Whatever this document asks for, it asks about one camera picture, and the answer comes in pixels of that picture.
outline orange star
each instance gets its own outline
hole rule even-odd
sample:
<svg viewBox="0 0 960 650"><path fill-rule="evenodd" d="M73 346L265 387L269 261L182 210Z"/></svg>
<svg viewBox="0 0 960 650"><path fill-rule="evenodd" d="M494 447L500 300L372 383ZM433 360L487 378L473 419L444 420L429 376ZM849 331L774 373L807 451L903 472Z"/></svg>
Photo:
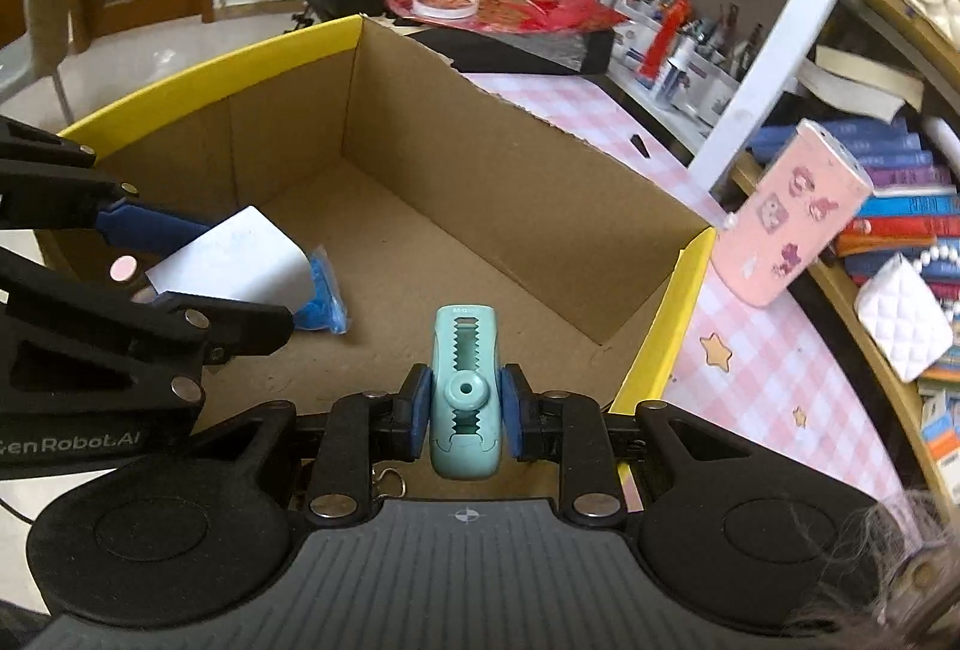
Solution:
<svg viewBox="0 0 960 650"><path fill-rule="evenodd" d="M733 353L720 340L717 333L713 333L708 339L701 338L700 343L704 352L707 353L707 365L718 367L722 372L730 373L730 359L733 357Z"/></svg>

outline purple book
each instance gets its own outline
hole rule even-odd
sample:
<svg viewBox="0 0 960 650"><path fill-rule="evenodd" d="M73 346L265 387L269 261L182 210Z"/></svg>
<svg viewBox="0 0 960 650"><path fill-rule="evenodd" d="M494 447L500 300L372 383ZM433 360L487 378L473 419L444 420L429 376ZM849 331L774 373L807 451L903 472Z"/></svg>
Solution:
<svg viewBox="0 0 960 650"><path fill-rule="evenodd" d="M953 183L949 169L942 164L925 164L923 167L868 167L867 175L875 187Z"/></svg>

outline pink power bank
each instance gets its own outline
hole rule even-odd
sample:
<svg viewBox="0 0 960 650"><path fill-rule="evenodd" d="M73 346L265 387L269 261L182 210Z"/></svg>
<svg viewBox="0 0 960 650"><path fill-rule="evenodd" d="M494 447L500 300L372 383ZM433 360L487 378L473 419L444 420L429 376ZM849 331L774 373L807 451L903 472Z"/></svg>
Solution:
<svg viewBox="0 0 960 650"><path fill-rule="evenodd" d="M717 237L710 257L717 275L744 303L768 305L856 216L873 189L853 155L804 119Z"/></svg>

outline metal ring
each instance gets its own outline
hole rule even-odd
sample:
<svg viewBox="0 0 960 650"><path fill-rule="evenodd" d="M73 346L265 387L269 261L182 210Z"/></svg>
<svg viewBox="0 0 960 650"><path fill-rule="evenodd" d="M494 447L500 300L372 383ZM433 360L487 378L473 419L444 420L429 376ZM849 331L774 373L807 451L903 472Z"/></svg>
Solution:
<svg viewBox="0 0 960 650"><path fill-rule="evenodd" d="M381 473L376 473L376 468L371 468L371 475L373 476L373 500L382 501L384 498L403 498L407 495L407 481L403 478L403 474L400 471L397 471L395 468L384 468ZM392 474L400 480L400 493L392 492L380 492L380 483L387 477L388 474Z"/></svg>

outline baseboard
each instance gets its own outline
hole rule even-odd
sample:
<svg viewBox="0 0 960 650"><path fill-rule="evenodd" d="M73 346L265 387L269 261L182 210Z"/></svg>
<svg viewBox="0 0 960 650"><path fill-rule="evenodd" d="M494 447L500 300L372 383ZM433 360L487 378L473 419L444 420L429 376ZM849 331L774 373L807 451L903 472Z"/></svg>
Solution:
<svg viewBox="0 0 960 650"><path fill-rule="evenodd" d="M222 5L213 9L213 20L243 19L268 13L299 13L304 10L304 0L258 0L239 2L237 5Z"/></svg>

